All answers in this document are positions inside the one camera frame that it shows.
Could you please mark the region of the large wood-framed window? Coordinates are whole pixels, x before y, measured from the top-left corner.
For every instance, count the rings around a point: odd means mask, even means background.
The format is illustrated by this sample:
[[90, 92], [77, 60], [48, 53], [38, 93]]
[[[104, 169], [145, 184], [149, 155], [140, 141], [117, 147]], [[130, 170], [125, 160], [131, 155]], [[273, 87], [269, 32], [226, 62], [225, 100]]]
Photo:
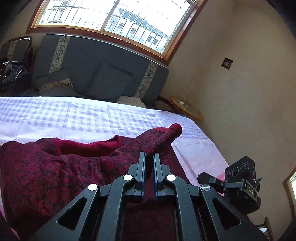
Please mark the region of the large wood-framed window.
[[169, 65], [207, 1], [39, 1], [27, 33], [91, 37]]

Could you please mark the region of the dark wall switch plate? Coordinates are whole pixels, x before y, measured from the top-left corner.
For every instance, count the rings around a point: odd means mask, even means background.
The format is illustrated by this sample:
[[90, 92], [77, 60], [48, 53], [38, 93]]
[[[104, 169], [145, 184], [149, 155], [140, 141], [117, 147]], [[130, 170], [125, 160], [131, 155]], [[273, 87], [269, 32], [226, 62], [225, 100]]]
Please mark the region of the dark wall switch plate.
[[225, 57], [222, 64], [221, 64], [221, 66], [223, 68], [229, 70], [232, 64], [233, 64], [233, 60]]

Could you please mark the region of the pink checkered bed sheet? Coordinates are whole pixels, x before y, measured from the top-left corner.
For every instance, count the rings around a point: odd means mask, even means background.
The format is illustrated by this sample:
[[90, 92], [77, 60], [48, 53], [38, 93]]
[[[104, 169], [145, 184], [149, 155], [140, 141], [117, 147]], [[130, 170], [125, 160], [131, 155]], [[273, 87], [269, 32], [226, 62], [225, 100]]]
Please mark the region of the pink checkered bed sheet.
[[215, 144], [189, 118], [162, 110], [74, 97], [1, 98], [1, 143], [22, 144], [41, 138], [80, 143], [134, 138], [156, 127], [178, 123], [181, 135], [172, 148], [189, 181], [207, 172], [223, 178], [227, 163]]

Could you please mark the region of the side window with blinds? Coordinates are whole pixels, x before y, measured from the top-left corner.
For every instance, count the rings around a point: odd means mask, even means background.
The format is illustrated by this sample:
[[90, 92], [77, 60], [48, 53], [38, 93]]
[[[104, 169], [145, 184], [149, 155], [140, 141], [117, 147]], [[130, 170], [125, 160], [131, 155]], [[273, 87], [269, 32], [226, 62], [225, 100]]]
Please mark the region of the side window with blinds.
[[295, 168], [283, 181], [292, 215], [295, 215]]

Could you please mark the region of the dark clothes pile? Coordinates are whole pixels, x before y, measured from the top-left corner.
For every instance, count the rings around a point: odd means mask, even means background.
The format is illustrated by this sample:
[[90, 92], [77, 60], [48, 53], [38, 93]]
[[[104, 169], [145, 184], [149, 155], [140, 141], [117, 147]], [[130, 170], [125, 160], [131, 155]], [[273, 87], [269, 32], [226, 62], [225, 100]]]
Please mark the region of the dark clothes pile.
[[19, 97], [30, 84], [27, 62], [1, 59], [1, 97]]

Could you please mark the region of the dark red floral sweater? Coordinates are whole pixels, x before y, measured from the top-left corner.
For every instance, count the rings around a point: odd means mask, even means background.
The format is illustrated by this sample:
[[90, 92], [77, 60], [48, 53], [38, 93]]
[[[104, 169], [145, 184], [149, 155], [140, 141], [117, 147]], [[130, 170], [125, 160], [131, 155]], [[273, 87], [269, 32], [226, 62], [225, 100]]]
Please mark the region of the dark red floral sweater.
[[125, 175], [141, 152], [148, 170], [153, 168], [152, 156], [159, 154], [162, 164], [185, 178], [171, 147], [181, 133], [181, 125], [175, 123], [135, 138], [115, 136], [90, 144], [59, 138], [3, 144], [1, 196], [8, 225], [28, 240], [88, 185], [104, 186]]

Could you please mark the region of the grey sofa with patterned stripes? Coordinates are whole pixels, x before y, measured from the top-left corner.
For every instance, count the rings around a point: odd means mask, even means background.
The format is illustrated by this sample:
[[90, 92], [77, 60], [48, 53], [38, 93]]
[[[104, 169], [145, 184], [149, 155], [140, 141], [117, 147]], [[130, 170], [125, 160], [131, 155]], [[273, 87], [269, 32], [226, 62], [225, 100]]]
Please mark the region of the grey sofa with patterned stripes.
[[[146, 106], [154, 106], [166, 83], [168, 68], [107, 42], [57, 34], [43, 36], [30, 88], [21, 95], [91, 98], [86, 95], [86, 91], [103, 61], [133, 76], [122, 96], [136, 97]], [[74, 89], [55, 87], [40, 94], [35, 80], [66, 66], [71, 68], [70, 78]]]

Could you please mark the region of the round wooden glass side table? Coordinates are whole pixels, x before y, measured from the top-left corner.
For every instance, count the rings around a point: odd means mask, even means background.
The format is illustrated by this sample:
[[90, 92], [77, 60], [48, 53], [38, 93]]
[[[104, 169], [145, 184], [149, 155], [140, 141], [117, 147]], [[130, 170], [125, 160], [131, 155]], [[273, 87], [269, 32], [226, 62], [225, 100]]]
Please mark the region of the round wooden glass side table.
[[170, 112], [175, 114], [184, 115], [186, 117], [192, 118], [193, 120], [203, 121], [204, 117], [202, 114], [194, 108], [185, 98], [180, 98], [175, 95], [170, 97], [170, 100], [158, 96], [157, 101], [164, 103], [170, 108]]

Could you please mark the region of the grey square cushion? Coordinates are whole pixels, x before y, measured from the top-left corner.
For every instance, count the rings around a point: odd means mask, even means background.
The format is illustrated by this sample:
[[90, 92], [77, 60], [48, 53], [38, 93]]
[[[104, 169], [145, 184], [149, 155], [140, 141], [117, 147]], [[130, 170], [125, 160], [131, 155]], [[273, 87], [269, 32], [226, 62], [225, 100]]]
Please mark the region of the grey square cushion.
[[117, 102], [132, 80], [132, 75], [103, 61], [86, 95], [96, 100]]

